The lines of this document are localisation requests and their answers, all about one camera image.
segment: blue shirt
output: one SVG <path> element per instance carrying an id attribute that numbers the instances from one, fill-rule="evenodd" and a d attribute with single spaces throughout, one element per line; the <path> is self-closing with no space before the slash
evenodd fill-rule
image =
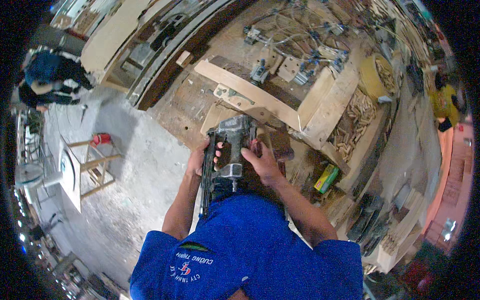
<path id="1" fill-rule="evenodd" d="M 57 73 L 61 57 L 49 51 L 41 51 L 36 55 L 37 57 L 25 67 L 25 82 L 28 85 L 32 85 L 34 81 L 49 84 L 54 81 L 53 77 Z"/>
<path id="2" fill-rule="evenodd" d="M 181 248 L 186 241 L 209 251 Z M 210 206 L 185 240 L 150 231 L 133 270 L 130 295 L 142 299 L 362 299 L 360 247 L 327 240 L 310 249 L 283 211 L 253 195 Z"/>

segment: wooden stool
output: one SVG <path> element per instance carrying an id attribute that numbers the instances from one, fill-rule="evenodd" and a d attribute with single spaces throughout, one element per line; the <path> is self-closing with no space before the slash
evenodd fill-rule
<path id="1" fill-rule="evenodd" d="M 120 158 L 121 154 L 106 156 L 99 149 L 90 145 L 91 141 L 84 141 L 78 143 L 68 144 L 63 136 L 60 136 L 60 151 L 59 151 L 59 171 L 63 173 L 63 178 L 60 181 L 62 188 L 67 193 L 73 205 L 81 213 L 81 201 L 115 182 L 115 179 L 111 174 L 107 172 L 109 162 L 113 159 Z M 111 144 L 113 149 L 118 153 L 118 149 L 115 145 Z M 84 162 L 73 153 L 73 148 L 86 146 L 86 155 Z M 93 149 L 101 158 L 95 159 L 91 155 L 91 149 Z M 89 191 L 81 191 L 81 178 L 82 173 L 87 172 L 92 179 L 95 187 Z M 109 174 L 112 179 L 105 182 L 105 175 Z"/>

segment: green box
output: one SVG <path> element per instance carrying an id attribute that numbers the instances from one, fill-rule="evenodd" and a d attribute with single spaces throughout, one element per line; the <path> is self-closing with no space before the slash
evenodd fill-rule
<path id="1" fill-rule="evenodd" d="M 316 188 L 320 193 L 325 194 L 325 192 L 328 190 L 332 182 L 337 177 L 338 171 L 339 169 L 337 167 L 335 167 L 332 164 L 329 164 L 325 168 L 325 171 L 320 176 L 319 180 L 317 180 L 317 183 L 314 185 L 314 188 Z"/>

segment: person in yellow shirt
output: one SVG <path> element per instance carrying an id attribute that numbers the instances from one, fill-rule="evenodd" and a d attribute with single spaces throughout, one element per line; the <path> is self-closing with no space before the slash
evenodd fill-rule
<path id="1" fill-rule="evenodd" d="M 437 91 L 429 92 L 429 97 L 435 117 L 445 118 L 445 121 L 438 126 L 438 130 L 445 132 L 457 125 L 460 116 L 465 115 L 465 108 L 459 104 L 455 89 L 445 84 L 440 74 L 435 77 L 435 86 Z"/>

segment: pneumatic nail gun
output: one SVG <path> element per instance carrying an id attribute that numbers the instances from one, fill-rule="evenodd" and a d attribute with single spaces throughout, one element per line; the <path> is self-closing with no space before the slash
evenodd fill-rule
<path id="1" fill-rule="evenodd" d="M 207 135 L 210 144 L 205 150 L 202 174 L 202 199 L 200 202 L 200 218 L 207 217 L 208 208 L 215 190 L 214 179 L 225 178 L 232 181 L 232 192 L 237 191 L 237 183 L 243 176 L 246 160 L 241 154 L 242 148 L 251 148 L 257 138 L 257 122 L 250 116 L 240 115 L 220 122 L 216 128 L 211 128 Z M 216 145 L 222 142 L 229 145 L 230 152 L 223 153 L 228 161 L 220 169 L 215 170 L 214 158 Z"/>

